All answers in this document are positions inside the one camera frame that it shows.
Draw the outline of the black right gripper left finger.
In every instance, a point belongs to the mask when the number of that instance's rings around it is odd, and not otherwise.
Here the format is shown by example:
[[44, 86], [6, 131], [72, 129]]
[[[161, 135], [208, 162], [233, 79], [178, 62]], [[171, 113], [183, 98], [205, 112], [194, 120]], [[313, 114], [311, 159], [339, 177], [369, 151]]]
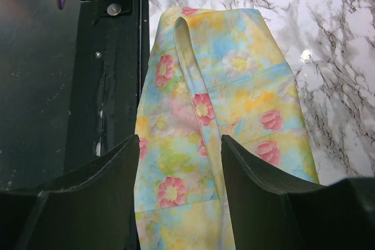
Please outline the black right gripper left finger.
[[139, 139], [34, 189], [1, 192], [2, 249], [139, 249]]

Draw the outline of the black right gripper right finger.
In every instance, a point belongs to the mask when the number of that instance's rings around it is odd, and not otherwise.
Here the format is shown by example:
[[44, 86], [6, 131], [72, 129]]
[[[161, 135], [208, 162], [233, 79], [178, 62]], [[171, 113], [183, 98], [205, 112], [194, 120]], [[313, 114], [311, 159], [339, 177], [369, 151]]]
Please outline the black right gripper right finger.
[[373, 249], [374, 179], [330, 186], [295, 177], [231, 136], [221, 161], [237, 249]]

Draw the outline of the floral cloth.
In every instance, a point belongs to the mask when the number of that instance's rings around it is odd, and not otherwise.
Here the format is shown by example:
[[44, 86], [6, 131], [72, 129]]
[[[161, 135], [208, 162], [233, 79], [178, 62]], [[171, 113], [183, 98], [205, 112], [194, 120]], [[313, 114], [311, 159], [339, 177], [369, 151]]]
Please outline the floral cloth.
[[260, 12], [160, 17], [137, 110], [142, 249], [234, 249], [221, 137], [317, 183], [294, 74]]

